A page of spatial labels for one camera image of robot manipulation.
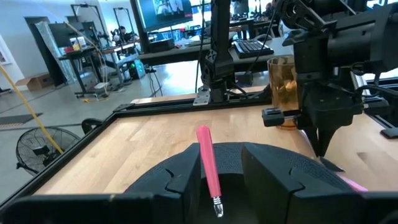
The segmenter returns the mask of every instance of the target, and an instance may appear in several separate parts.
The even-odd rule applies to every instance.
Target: keyboard
[[[234,46],[236,53],[240,59],[249,58],[249,57],[257,57],[258,53],[261,50],[262,42],[258,40],[237,40],[234,41]],[[261,50],[260,56],[273,54],[274,50],[269,48],[268,46],[264,46]]]

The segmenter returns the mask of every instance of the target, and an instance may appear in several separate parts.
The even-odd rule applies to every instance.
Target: black bracket
[[[388,128],[380,131],[387,139],[398,139],[398,128]]]
[[[132,107],[135,105],[135,103],[127,103],[127,104],[122,104],[118,106],[115,110],[113,110],[113,113],[120,112],[122,110],[127,110],[127,109],[132,109]]]
[[[89,133],[93,126],[97,127],[104,123],[103,120],[96,119],[96,118],[87,118],[81,123],[81,128],[85,134]]]

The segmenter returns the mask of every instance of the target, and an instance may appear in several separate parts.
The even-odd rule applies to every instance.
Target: computer tower
[[[140,79],[145,76],[145,68],[141,60],[136,59],[131,64],[129,64],[129,66],[130,77],[133,80]]]

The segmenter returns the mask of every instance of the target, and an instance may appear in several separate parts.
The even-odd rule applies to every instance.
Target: wooden table
[[[259,91],[253,87],[247,91]],[[193,98],[195,94],[134,100],[147,103]],[[44,184],[36,194],[122,193],[160,161],[196,142],[195,130],[208,125],[216,142],[270,144],[314,158],[301,131],[266,128],[265,106],[163,114],[116,120],[87,148]],[[331,140],[326,158],[343,167],[345,176],[369,190],[398,190],[398,141],[387,140],[369,116],[354,117]]]

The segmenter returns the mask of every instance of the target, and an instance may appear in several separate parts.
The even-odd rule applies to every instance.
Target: pink object
[[[210,129],[207,126],[200,126],[197,129],[197,138],[200,143],[200,155],[205,166],[207,185],[212,198],[221,196],[220,181],[214,155],[213,142],[211,141]]]
[[[342,175],[338,175],[343,181],[345,181],[348,185],[350,185],[355,191],[357,192],[367,192],[368,190],[362,186],[360,186],[359,184],[357,184],[356,182],[354,182],[353,180],[350,180],[347,177],[344,177]]]

